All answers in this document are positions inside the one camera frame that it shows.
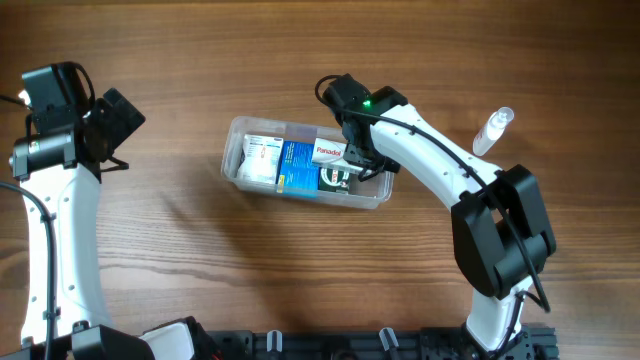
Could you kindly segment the green Zam-Buk box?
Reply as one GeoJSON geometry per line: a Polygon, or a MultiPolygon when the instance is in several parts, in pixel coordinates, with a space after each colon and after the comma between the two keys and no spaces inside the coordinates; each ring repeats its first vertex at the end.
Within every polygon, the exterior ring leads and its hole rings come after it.
{"type": "Polygon", "coordinates": [[[336,169],[321,168],[319,170],[318,190],[348,194],[350,190],[350,173],[336,169]]]}

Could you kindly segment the clear plastic container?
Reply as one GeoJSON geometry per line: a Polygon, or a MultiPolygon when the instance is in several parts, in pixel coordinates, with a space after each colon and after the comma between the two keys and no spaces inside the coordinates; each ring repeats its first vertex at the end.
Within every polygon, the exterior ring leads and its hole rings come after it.
{"type": "Polygon", "coordinates": [[[232,120],[230,125],[222,157],[221,174],[242,191],[361,209],[375,209],[391,197],[394,174],[389,172],[382,173],[366,182],[359,182],[357,176],[352,175],[348,194],[291,187],[284,187],[282,191],[279,191],[277,184],[269,185],[242,180],[237,172],[245,135],[263,135],[307,143],[312,143],[317,137],[320,137],[344,143],[344,138],[338,128],[238,116],[232,120]]]}

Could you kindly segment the white Panadol box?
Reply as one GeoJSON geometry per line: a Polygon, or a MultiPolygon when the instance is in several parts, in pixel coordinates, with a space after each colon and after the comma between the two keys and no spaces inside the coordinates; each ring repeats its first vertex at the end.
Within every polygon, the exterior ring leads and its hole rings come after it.
{"type": "Polygon", "coordinates": [[[362,168],[344,159],[346,145],[327,139],[317,138],[313,146],[312,164],[321,168],[358,174],[362,168]]]}

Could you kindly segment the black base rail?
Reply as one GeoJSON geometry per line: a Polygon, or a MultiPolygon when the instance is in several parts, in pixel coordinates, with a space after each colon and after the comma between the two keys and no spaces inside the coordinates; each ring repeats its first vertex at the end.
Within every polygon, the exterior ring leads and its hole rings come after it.
{"type": "Polygon", "coordinates": [[[491,359],[475,347],[461,327],[423,328],[403,332],[385,328],[377,332],[293,334],[273,330],[210,331],[220,347],[219,359],[245,360],[454,360],[491,359]]]}

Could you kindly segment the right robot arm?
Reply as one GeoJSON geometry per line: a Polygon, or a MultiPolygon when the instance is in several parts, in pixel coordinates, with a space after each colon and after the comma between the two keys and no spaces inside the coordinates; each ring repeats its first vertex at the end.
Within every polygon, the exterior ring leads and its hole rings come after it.
{"type": "Polygon", "coordinates": [[[524,331],[526,300],[551,310],[539,274],[556,240],[536,177],[471,155],[429,125],[397,90],[368,90],[351,75],[328,75],[316,98],[334,115],[347,141],[344,160],[357,178],[406,169],[451,216],[454,257],[474,289],[460,354],[500,359],[524,331]]]}

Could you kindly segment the white Hansaplast plaster box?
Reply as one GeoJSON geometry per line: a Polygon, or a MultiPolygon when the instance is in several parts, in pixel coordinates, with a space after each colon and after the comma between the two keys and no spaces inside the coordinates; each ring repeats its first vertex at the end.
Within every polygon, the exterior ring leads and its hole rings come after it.
{"type": "Polygon", "coordinates": [[[275,184],[284,139],[246,134],[237,177],[243,181],[275,184]]]}

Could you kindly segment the blue VapoDrops box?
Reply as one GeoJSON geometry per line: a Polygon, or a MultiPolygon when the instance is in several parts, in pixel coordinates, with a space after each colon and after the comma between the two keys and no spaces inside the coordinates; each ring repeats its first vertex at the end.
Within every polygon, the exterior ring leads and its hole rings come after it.
{"type": "Polygon", "coordinates": [[[312,144],[284,142],[278,168],[278,193],[294,197],[316,197],[319,168],[312,163],[312,156],[312,144]]]}

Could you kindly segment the clear spray bottle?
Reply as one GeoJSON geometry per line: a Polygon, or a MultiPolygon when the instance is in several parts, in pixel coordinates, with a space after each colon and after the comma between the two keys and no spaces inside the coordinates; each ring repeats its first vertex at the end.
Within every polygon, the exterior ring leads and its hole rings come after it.
{"type": "Polygon", "coordinates": [[[475,136],[472,144],[473,153],[476,156],[485,155],[513,119],[514,112],[509,107],[501,107],[494,112],[475,136]]]}

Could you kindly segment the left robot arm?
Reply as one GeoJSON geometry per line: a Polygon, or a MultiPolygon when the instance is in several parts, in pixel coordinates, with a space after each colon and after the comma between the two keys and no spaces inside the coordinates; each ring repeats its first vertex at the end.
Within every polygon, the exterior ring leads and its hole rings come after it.
{"type": "Polygon", "coordinates": [[[193,317],[141,335],[114,329],[97,259],[102,163],[145,121],[119,91],[97,96],[76,62],[23,73],[16,103],[29,109],[9,159],[25,204],[29,300],[13,359],[220,359],[221,347],[193,317]]]}

